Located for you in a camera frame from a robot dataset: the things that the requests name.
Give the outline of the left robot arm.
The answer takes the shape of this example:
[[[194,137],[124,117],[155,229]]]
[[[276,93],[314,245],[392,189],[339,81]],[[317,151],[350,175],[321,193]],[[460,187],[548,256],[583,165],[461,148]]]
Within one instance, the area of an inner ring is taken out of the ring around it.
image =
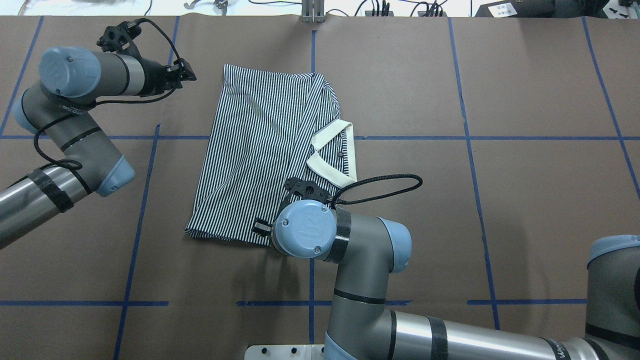
[[[101,52],[52,47],[41,57],[39,80],[13,106],[13,116],[33,134],[35,151],[46,164],[1,192],[1,247],[14,243],[91,194],[105,198],[135,178],[125,155],[90,114],[121,96],[141,104],[167,98],[194,81],[190,64],[179,57],[160,64],[135,48]]]

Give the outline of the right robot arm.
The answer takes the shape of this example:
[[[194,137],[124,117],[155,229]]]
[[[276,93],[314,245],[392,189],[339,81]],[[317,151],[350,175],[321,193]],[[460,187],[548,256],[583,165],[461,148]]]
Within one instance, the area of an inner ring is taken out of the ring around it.
[[[481,242],[419,240],[387,299],[332,300],[310,345],[252,346],[247,359],[637,360],[639,207],[482,207]]]

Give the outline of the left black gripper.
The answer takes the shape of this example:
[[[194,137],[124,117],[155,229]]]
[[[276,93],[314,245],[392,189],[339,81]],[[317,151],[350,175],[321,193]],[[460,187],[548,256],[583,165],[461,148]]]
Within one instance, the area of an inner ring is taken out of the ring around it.
[[[144,60],[144,97],[181,89],[181,83],[185,81],[197,81],[197,76],[186,59],[178,58],[172,66],[162,65],[155,60]]]

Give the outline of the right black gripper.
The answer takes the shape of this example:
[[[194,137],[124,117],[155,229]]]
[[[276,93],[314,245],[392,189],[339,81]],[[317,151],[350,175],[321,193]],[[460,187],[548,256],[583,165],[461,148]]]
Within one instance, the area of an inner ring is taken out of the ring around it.
[[[270,244],[274,244],[277,240],[275,232],[276,223],[269,223],[265,219],[255,218],[253,221],[252,232],[260,237],[269,237]]]

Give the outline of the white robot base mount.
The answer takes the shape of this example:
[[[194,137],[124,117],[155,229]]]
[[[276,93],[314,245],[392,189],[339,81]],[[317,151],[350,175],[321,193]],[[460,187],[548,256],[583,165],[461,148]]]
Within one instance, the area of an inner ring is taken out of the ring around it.
[[[326,360],[323,344],[259,344],[247,348],[244,360]]]

